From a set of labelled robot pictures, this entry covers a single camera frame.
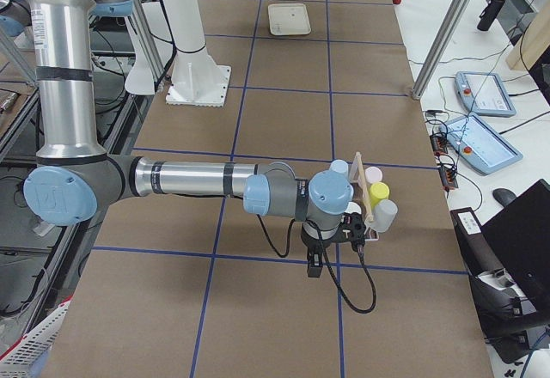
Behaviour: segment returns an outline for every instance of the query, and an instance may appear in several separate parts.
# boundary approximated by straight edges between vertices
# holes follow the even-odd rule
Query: label
[[[42,10],[32,10],[31,19],[33,20],[34,48],[38,50],[46,49],[46,22],[44,12]]]
[[[466,230],[468,235],[480,234],[481,229],[478,223],[476,222],[472,212],[463,212],[458,214],[459,219],[462,222],[462,226]]]

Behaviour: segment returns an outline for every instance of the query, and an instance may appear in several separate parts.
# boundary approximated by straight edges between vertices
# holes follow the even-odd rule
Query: blue and white device
[[[504,83],[496,73],[459,71],[455,84],[462,104],[469,112],[503,118],[516,114]]]
[[[458,155],[480,174],[492,174],[523,159],[519,150],[474,113],[439,126],[439,131],[447,135]]]

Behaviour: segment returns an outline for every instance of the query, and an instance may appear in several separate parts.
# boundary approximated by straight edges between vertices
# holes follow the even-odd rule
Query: computer mouse
[[[516,194],[510,189],[499,187],[492,191],[492,196],[499,202],[504,208],[512,203],[517,198]]]

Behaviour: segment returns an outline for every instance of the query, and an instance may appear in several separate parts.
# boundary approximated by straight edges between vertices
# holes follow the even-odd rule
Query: white square plate
[[[270,4],[269,31],[274,36],[296,36],[311,33],[308,11],[302,3]]]

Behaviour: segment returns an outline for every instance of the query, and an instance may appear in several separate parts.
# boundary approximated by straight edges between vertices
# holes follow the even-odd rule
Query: yellow cylinder
[[[389,186],[383,182],[376,182],[369,188],[370,205],[374,207],[383,199],[389,198]]]

